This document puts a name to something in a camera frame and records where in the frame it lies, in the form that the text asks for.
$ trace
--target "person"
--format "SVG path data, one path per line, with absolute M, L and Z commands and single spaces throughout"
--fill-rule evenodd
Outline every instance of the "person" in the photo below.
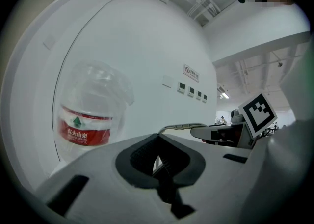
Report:
M 227 121 L 224 119 L 223 116 L 221 117 L 221 122 L 222 122 L 223 124 L 226 124 L 226 123 L 227 123 Z
M 271 133 L 274 133 L 277 130 L 277 128 L 279 128 L 279 127 L 278 127 L 277 122 L 275 122 L 274 128 L 271 129 Z

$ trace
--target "cable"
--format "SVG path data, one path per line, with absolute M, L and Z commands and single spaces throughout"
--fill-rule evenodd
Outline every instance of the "cable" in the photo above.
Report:
M 192 129 L 192 128 L 197 128 L 197 127 L 208 127 L 208 125 L 201 124 L 201 123 L 168 125 L 161 128 L 158 134 L 161 134 L 165 132 L 166 130 L 186 130 L 186 129 Z
M 61 159 L 59 157 L 59 153 L 58 153 L 58 149 L 57 149 L 57 144 L 54 142 L 54 146 L 55 146 L 55 150 L 57 151 L 57 155 L 58 155 L 58 159 L 59 159 L 59 162 L 61 162 Z
M 281 61 L 281 59 L 272 51 L 272 53 L 275 55 L 275 57 L 278 59 L 278 61 Z
M 215 9 L 215 7 L 210 7 L 211 11 L 213 11 L 213 13 L 215 14 L 215 16 L 218 15 L 217 10 Z
M 202 0 L 200 3 L 198 3 L 196 6 L 193 6 L 193 8 L 191 8 L 190 11 L 188 11 L 187 15 L 188 16 L 191 16 L 200 6 L 203 5 L 203 3 L 205 2 L 206 0 Z

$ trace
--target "white panel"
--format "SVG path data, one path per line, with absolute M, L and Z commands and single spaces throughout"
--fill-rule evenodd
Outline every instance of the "white panel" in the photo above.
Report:
M 165 85 L 166 87 L 172 88 L 173 81 L 174 80 L 172 77 L 169 77 L 167 75 L 163 75 L 162 85 Z

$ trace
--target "black and white fiducial marker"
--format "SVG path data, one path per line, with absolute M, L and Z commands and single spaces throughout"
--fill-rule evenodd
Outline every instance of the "black and white fiducial marker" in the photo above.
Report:
M 277 120 L 274 109 L 263 94 L 254 96 L 241 104 L 239 112 L 244 116 L 253 137 L 256 137 Z

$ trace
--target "white wall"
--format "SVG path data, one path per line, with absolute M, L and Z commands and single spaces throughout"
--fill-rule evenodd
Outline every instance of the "white wall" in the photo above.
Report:
M 263 7 L 255 2 L 233 4 L 204 28 L 215 66 L 306 42 L 309 30 L 296 5 Z
M 234 109 L 238 109 L 239 105 L 249 100 L 256 94 L 248 94 L 248 95 L 240 95 L 237 97 L 230 97 L 229 99 L 217 99 L 217 110 L 219 111 L 232 111 Z M 270 104 L 274 108 L 275 111 L 288 111 L 290 109 L 290 105 L 282 91 L 272 92 L 269 95 L 265 94 Z
M 59 163 L 53 141 L 52 103 L 64 57 L 84 25 L 109 1 L 71 0 L 61 6 L 41 25 L 21 58 L 14 57 L 7 68 L 1 93 L 2 135 L 11 164 L 30 191 Z M 51 51 L 43 45 L 48 35 L 56 39 Z M 60 84 L 73 64 L 87 57 L 121 70 L 133 83 L 135 103 L 126 111 L 120 140 L 157 132 L 168 124 L 214 122 L 216 97 L 210 91 L 216 87 L 216 72 L 209 48 L 201 28 L 178 9 L 157 0 L 109 3 L 74 43 Z M 184 63 L 200 73 L 199 84 L 183 74 Z M 177 93 L 176 84 L 173 89 L 162 86 L 164 74 L 201 90 L 208 95 L 208 102 Z M 56 104 L 61 89 L 62 85 L 57 89 Z M 189 131 L 181 134 L 189 136 Z
M 0 78 L 12 51 L 31 22 L 55 0 L 19 0 L 12 10 L 0 37 Z
M 57 0 L 32 22 L 11 55 L 1 90 L 1 133 L 10 163 L 30 191 L 59 163 L 52 100 L 63 59 L 79 31 L 109 1 Z M 52 50 L 59 49 L 58 55 L 44 46 L 48 35 L 55 38 Z
M 297 120 L 314 118 L 314 41 L 280 84 Z
M 61 73 L 56 106 L 67 75 L 87 56 L 120 70 L 133 85 L 135 103 L 127 108 L 123 132 L 115 141 L 156 133 L 166 125 L 214 123 L 216 72 L 209 48 L 201 28 L 181 10 L 158 0 L 115 0 L 106 6 L 72 47 Z M 200 74 L 199 83 L 183 74 L 184 64 Z M 174 79 L 172 89 L 161 84 L 163 75 Z M 178 93 L 178 81 L 207 94 L 208 102 Z M 167 133 L 194 139 L 189 131 Z
M 284 125 L 289 126 L 295 122 L 295 117 L 292 110 L 288 112 L 276 112 L 276 115 L 278 119 L 275 122 L 277 122 L 279 129 L 281 129 Z

